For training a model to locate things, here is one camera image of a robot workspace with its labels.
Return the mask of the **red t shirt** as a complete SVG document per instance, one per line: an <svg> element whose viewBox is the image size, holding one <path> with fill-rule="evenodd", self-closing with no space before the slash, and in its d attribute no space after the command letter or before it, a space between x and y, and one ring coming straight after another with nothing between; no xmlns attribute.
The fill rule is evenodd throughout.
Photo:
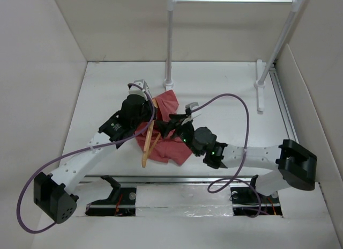
<svg viewBox="0 0 343 249"><path fill-rule="evenodd" d="M155 97L158 105L157 120L168 122L169 115L175 114L179 103L174 91L169 90ZM155 146L149 155L149 159L167 164L170 160L178 166L183 165L192 155L191 150L180 138L171 139L171 134L166 138L158 137L157 125L154 125L151 143Z"/></svg>

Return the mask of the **wooden clothes hanger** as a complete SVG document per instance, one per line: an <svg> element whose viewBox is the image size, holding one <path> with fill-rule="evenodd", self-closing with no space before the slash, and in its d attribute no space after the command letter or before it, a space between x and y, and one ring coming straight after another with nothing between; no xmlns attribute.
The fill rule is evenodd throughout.
<svg viewBox="0 0 343 249"><path fill-rule="evenodd" d="M147 132L146 132L146 139L145 139L145 144L143 147L143 155L141 158L141 166L143 168L146 167L146 162L148 160L148 156L149 156L149 150L150 150L150 145L151 145L151 138L152 138L152 134L153 134L153 129L154 129L154 123L155 121L152 120L152 122L149 124Z"/></svg>

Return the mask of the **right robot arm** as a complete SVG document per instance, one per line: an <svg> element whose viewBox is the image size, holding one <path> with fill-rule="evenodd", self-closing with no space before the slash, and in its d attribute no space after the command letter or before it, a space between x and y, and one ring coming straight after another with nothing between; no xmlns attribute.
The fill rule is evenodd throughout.
<svg viewBox="0 0 343 249"><path fill-rule="evenodd" d="M162 137L180 138L203 163L213 169L243 167L265 169L256 175L248 188L248 198L260 202L266 196L293 187L302 191L315 189L317 156L293 140L283 140L271 147L237 147L217 141L207 127L194 128L185 115L172 114L170 120L157 121Z"/></svg>

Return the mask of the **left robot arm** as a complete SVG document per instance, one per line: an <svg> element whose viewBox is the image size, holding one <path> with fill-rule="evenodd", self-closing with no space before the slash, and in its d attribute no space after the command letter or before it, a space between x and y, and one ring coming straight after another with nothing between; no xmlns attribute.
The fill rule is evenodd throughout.
<svg viewBox="0 0 343 249"><path fill-rule="evenodd" d="M111 116L88 146L69 154L69 160L49 174L39 171L33 179L34 203L55 224L62 224L74 213L79 197L74 190L81 180L110 153L135 138L138 127L155 120L156 108L147 92L130 94L121 109Z"/></svg>

